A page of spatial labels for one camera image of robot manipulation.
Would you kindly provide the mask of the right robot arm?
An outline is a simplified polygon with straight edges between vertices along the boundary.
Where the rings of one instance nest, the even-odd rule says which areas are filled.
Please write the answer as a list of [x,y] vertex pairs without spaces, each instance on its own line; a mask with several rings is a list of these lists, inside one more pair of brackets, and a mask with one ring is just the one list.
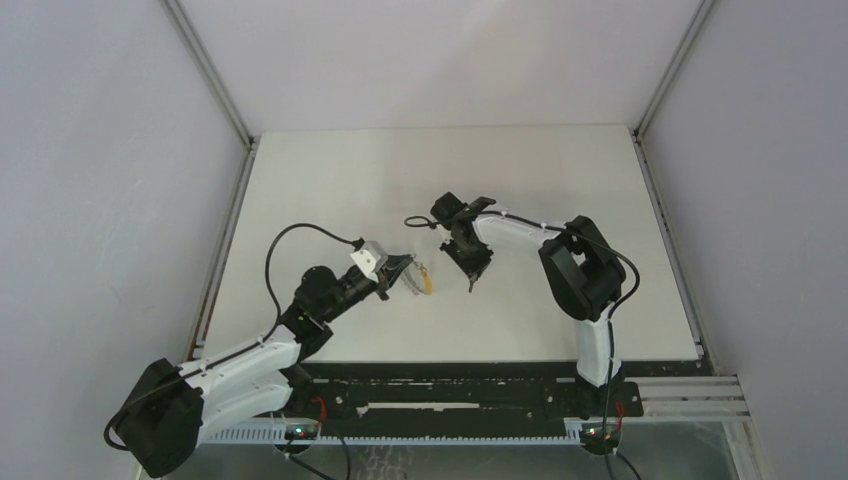
[[605,415],[618,400],[611,383],[618,375],[611,317],[623,301],[623,258],[596,224],[579,215],[549,223],[510,214],[488,197],[467,203],[447,192],[430,208],[427,224],[443,237],[445,252],[473,286],[491,264],[496,247],[531,252],[541,265],[557,306],[575,321],[579,406]]

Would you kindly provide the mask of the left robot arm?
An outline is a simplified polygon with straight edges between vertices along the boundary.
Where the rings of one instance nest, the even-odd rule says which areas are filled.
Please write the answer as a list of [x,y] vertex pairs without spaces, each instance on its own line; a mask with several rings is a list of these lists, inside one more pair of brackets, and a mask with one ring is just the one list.
[[290,417],[311,407],[311,388],[294,379],[303,360],[329,340],[330,323],[375,294],[388,297],[414,258],[352,253],[342,276],[315,266],[301,277],[292,303],[271,330],[211,358],[174,365],[165,358],[149,364],[107,432],[120,439],[152,478],[166,476],[218,432],[259,414],[282,410]]

